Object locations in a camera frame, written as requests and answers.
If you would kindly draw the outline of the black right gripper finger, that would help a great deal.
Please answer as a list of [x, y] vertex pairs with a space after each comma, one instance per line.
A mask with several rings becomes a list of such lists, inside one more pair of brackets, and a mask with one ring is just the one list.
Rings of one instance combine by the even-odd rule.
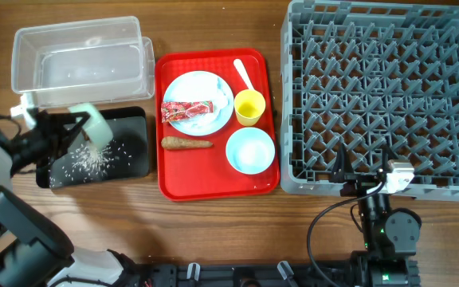
[[339, 145], [335, 163], [331, 170], [331, 183], [347, 183], [355, 181], [355, 172], [351, 165], [350, 156], [344, 143]]
[[383, 144], [381, 146], [381, 150], [382, 160], [379, 168], [379, 174], [385, 175], [392, 172], [392, 165], [395, 163], [397, 156], [392, 152], [387, 144]]

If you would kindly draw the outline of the mint green bowl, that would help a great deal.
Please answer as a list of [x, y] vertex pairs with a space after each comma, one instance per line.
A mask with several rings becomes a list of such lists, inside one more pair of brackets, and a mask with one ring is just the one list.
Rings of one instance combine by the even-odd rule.
[[89, 118], [82, 128], [97, 151], [102, 151], [112, 141], [113, 133], [108, 122], [93, 104], [78, 104], [69, 107], [69, 111], [71, 113], [87, 112], [89, 114]]

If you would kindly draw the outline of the brown bread stick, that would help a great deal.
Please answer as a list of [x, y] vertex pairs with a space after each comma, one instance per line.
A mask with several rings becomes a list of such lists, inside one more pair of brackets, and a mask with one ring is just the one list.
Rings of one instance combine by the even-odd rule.
[[161, 146], [167, 150], [184, 150], [209, 148], [212, 147], [213, 144], [206, 140], [190, 140], [175, 136], [167, 136], [161, 140]]

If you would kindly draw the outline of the red snack wrapper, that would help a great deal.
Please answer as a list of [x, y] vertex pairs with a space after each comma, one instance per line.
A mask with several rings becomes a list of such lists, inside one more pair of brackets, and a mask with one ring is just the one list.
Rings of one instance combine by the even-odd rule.
[[195, 102], [163, 102], [161, 116], [163, 123], [189, 120], [195, 116], [205, 115], [214, 111], [214, 104], [210, 100]]

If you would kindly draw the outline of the white napkin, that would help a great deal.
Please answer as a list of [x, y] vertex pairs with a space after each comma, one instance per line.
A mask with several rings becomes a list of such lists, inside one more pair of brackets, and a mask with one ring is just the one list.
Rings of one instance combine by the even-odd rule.
[[214, 122], [220, 111], [228, 105], [227, 97], [223, 91], [222, 80], [218, 76], [205, 73], [195, 73], [181, 80], [172, 92], [172, 96], [178, 102], [210, 100], [214, 104], [212, 113], [178, 122], [179, 125], [186, 128], [204, 128]]

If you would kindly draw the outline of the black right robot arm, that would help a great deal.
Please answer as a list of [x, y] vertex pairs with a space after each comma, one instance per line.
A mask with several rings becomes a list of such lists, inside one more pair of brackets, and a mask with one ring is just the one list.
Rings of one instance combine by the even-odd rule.
[[342, 183], [342, 196], [358, 199], [364, 251], [354, 251], [345, 266], [347, 286], [415, 287], [421, 284], [417, 253], [421, 218], [406, 208], [393, 209], [390, 196], [404, 191], [414, 178], [414, 167], [382, 149], [379, 169], [374, 175], [354, 171], [343, 144], [339, 146], [332, 178]]

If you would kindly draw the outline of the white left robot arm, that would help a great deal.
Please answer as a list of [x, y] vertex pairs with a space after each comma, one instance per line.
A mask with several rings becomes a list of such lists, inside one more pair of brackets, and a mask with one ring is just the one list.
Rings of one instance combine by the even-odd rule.
[[113, 250], [75, 250], [52, 221], [12, 191], [23, 167], [64, 155], [92, 119], [88, 112], [32, 109], [37, 126], [0, 130], [0, 286], [323, 286], [309, 265], [139, 265]]

